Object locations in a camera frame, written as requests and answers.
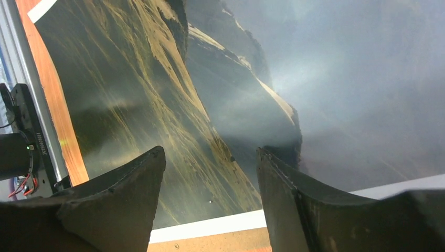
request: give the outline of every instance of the fog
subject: fog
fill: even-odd
[[[445,3],[226,0],[299,113],[309,174],[358,190],[445,172]]]

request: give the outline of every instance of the white strip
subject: white strip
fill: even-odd
[[[401,193],[406,190],[413,189],[444,189],[445,188],[445,174],[419,178],[417,180],[410,180],[389,185],[382,185],[369,189],[351,192],[362,197],[373,198],[380,200]]]
[[[56,2],[57,0],[41,0],[28,12],[31,22],[37,22]]]
[[[383,185],[351,192],[352,194],[380,200],[409,189],[443,189],[445,174]],[[150,243],[219,235],[254,228],[266,227],[263,210],[203,220],[184,225],[155,229],[151,232]]]
[[[150,243],[232,233],[266,226],[263,210],[152,230]]]

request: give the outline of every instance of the cable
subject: cable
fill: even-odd
[[[28,196],[29,194],[33,193],[37,188],[37,179],[33,177],[33,188],[30,189],[28,192],[25,192],[23,196]]]
[[[29,177],[30,177],[30,175],[28,174],[28,176],[26,176],[25,180],[23,180],[23,182],[20,183],[20,185],[17,187],[17,189],[14,192],[12,192],[8,196],[8,198],[11,198],[12,196],[17,195],[19,192],[23,191],[23,189],[25,188],[26,181],[28,181]]]
[[[14,122],[15,122],[15,117],[14,117],[12,122],[8,123],[7,125],[1,126],[0,129],[4,129],[4,128],[8,127],[8,126],[11,126],[11,125],[13,125]]]

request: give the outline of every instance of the wooden surface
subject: wooden surface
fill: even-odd
[[[71,182],[73,185],[78,185],[88,180],[88,174],[72,127],[65,96],[48,50],[27,15],[38,2],[40,0],[16,0]]]
[[[148,252],[272,252],[267,229],[258,228],[221,235],[149,244]]]

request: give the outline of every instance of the black metal bracket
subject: black metal bracket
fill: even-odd
[[[28,86],[21,83],[16,84],[9,93],[6,85],[2,83],[0,91],[6,105],[8,119],[12,123],[13,132],[19,133],[27,145],[28,155],[16,158],[29,159],[28,174],[37,180],[38,187],[28,197],[48,197],[57,192],[57,180]],[[34,188],[33,179],[27,180],[26,185],[27,188]]]
[[[258,150],[258,179],[275,252],[445,251],[445,191],[381,201],[337,190]]]
[[[164,149],[60,191],[0,203],[0,251],[143,251],[153,227]]]

